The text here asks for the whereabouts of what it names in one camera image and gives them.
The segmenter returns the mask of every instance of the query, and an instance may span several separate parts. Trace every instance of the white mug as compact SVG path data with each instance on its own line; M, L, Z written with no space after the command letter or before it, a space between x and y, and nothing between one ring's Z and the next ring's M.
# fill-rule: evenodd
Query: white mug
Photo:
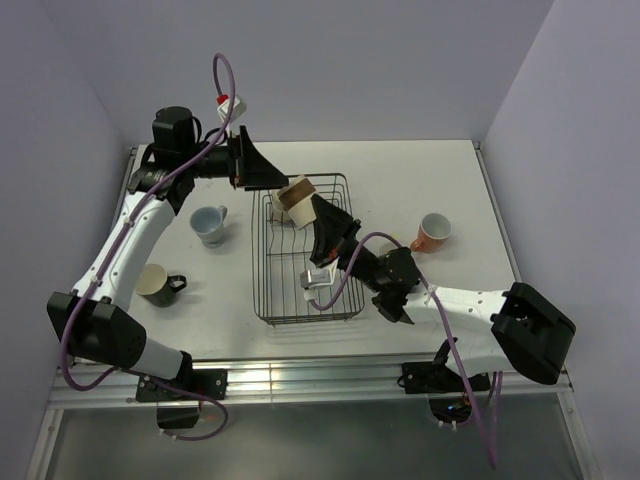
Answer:
M216 248L224 243L224 219L227 207L202 207L191 214L189 225L207 248Z

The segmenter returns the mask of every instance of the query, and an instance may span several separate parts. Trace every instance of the cup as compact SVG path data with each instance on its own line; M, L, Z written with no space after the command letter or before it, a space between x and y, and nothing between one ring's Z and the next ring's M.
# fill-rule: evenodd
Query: cup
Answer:
M316 187L304 175L294 178L288 186L278 190L278 199L296 227L303 228L316 219L311 196Z
M420 222L418 238L411 242L411 251L433 253L451 235L451 222L439 213L430 213Z
M277 220L278 222L288 222L291 220L291 217L287 212L284 211L284 206L282 202L278 198L278 190L272 190L270 193L271 196L271 218Z
M149 263L144 266L135 292L156 307L168 307L176 301L176 293L187 286L184 275L168 275L162 265Z
M224 243L224 219L227 207L202 207L191 214L189 224L202 244L207 248L216 248Z

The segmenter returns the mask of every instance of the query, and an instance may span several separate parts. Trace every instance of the wire dish rack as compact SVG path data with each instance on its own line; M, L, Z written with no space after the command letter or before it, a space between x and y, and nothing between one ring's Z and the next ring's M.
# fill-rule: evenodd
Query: wire dish rack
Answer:
M341 173L307 174L316 193L337 207L351 212L347 178ZM315 310L305 299L300 274L315 266L309 261L313 250L313 224L297 229L292 222L272 217L272 192L253 194L251 237L253 241L253 306L256 315L269 325L347 320L364 308L362 284L350 278L342 296L329 310ZM336 273L334 286L319 290L318 302L329 302L344 273Z

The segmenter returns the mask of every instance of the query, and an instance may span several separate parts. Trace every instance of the wall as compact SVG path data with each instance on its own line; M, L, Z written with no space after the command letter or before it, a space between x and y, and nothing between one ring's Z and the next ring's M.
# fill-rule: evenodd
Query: wall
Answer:
M258 140L484 138L552 0L43 0L129 140L158 108L217 125L232 62Z
M577 324L569 372L608 478L637 478L640 3L556 0L485 144L525 280Z
M107 234L124 146L35 0L0 7L0 477L23 478L59 344L45 306Z

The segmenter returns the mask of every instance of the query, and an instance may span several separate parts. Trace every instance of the purple cable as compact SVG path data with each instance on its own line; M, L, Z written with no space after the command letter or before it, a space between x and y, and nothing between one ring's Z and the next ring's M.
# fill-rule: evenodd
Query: purple cable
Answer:
M214 72L214 82L216 84L216 89L218 90L218 94L222 93L220 89L220 81L217 78L218 61L221 61L222 63L224 63L224 66L227 70L227 74L229 76L229 97L230 97L229 111L227 112L227 116L222 122L222 126L220 127L220 130L214 134L211 142L207 146L205 146L205 148L203 148L197 155L195 155L192 159L190 159L184 165L172 171L162 181L160 181L159 183L154 185L151 189L149 189L149 191L142 197L140 202L138 202L138 204L134 207L133 211L131 212L131 215L129 216L129 222L122 225L122 229L120 230L120 233L118 234L115 241L111 245L111 248L105 255L105 258L102 264L100 265L100 267L98 267L98 270L95 275L98 282L102 280L102 277L104 276L105 272L111 265L111 262L113 261L115 254L117 253L118 249L122 245L122 242L124 241L127 234L129 233L129 230L131 230L131 227L134 225L134 222L138 218L140 211L149 202L149 200L151 200L154 194L159 189L161 189L164 184L171 181L177 175L180 175L185 170L191 168L195 163L202 160L211 151L211 149L215 146L215 144L220 140L222 135L224 135L224 132L227 126L229 125L229 122L231 121L231 114L233 113L233 105L235 103L235 98L236 98L236 85L235 85L235 78L233 76L233 70L231 69L231 65L229 64L229 61L221 53L216 53L213 57L213 72ZM64 377L65 381L71 388L73 388L74 390L78 390L80 392L84 392L87 390L91 390L92 388L95 388L105 378L107 378L108 375L110 375L112 372L117 370L115 367L111 367L108 370L106 370L104 373L102 373L96 380L91 382L89 385L81 385L73 379L73 377L71 376L71 372L69 371L69 366L67 365L67 352L69 347L69 339L71 338L71 331L73 330L73 325L76 319L78 318L80 311L82 311L82 308L84 307L85 303L91 297L91 295L95 292L96 285L97 283L95 282L90 283L89 288L87 288L87 291L82 295L82 297L80 298L80 300L78 301L74 309L72 310L71 314L69 315L69 320L67 321L67 325L64 328L64 332L62 333L62 338L60 340L60 344L61 344L60 370L62 370L62 376ZM185 393L190 396L195 395L189 392L185 392ZM206 401L217 404L217 402L215 402L215 400L212 400L212 399L206 399Z
M496 400L491 412L491 448L498 463L498 405L500 403L500 392L502 391L502 372L498 372L498 384L496 386Z
M400 242L398 242L395 238L393 238L391 235L387 235L386 233L383 233L383 232L372 232L372 233L369 233L369 234L365 235L362 238L362 240L360 240L360 243L358 243L358 246L353 251L353 253L351 255L351 260L349 261L349 265L347 265L347 268L346 268L346 270L344 272L344 275L342 277L342 281L340 282L340 285L338 286L338 289L336 290L335 294L333 295L333 298L331 298L329 303L326 304L326 305L318 305L317 302L312 300L309 303L311 303L311 305L314 308L316 308L318 310L327 310L327 309L331 308L334 303L336 303L336 301L340 297L340 294L342 293L342 290L344 289L345 285L347 284L347 279L351 275L351 270L353 268L353 265L354 265L356 259L358 258L358 255L359 255L360 251L364 248L364 244L369 239L371 239L372 237L386 238L387 240L392 242L394 245L396 245L398 248L402 247L402 244ZM419 274L420 274L420 281L422 281L422 283L424 284L425 288L429 288L429 282L427 281L425 276L422 274L422 272L419 272ZM435 291L431 293L431 298L433 298L433 301L436 304L438 312L440 313L440 318L442 318L442 325L444 326L444 331L445 331L445 333L447 335L447 342L449 343L449 348L451 350L451 354L453 355L453 359L454 359L454 361L456 363L456 367L458 367L458 371L460 372L460 378L462 379L462 384L464 385L464 389L467 392L467 396L469 397L469 402L471 403L471 411L472 412L480 412L480 408L478 406L478 401L476 400L476 397L475 397L475 395L473 393L473 389L471 388L471 383L469 382L469 377L467 377L467 373L464 370L464 365L462 364L462 359L460 358L460 354L458 353L458 349L456 348L456 342L453 339L453 333L451 332L451 326L449 325L449 320L447 319L447 313L444 310L444 306L442 305L442 302L440 301L440 298L436 295ZM501 374L499 374L499 375L500 376L498 378L498 387L501 388L502 387L502 376L501 376ZM496 388L496 404L497 404L497 399L498 399L499 395L500 395L500 389ZM493 470L495 470L496 467L497 467L497 465L496 465L497 455L496 455L495 449L493 448L492 442L491 442L489 436L487 435L487 430L485 429L484 422L482 421L482 417L480 416L479 413L477 415L472 415L472 416L476 421L476 425L478 426L478 430L480 431L480 437L482 438L482 443L484 444L485 449L487 451L487 457L489 459L489 465L491 466L491 468ZM497 422L497 408L494 410L494 417L496 418L496 422Z

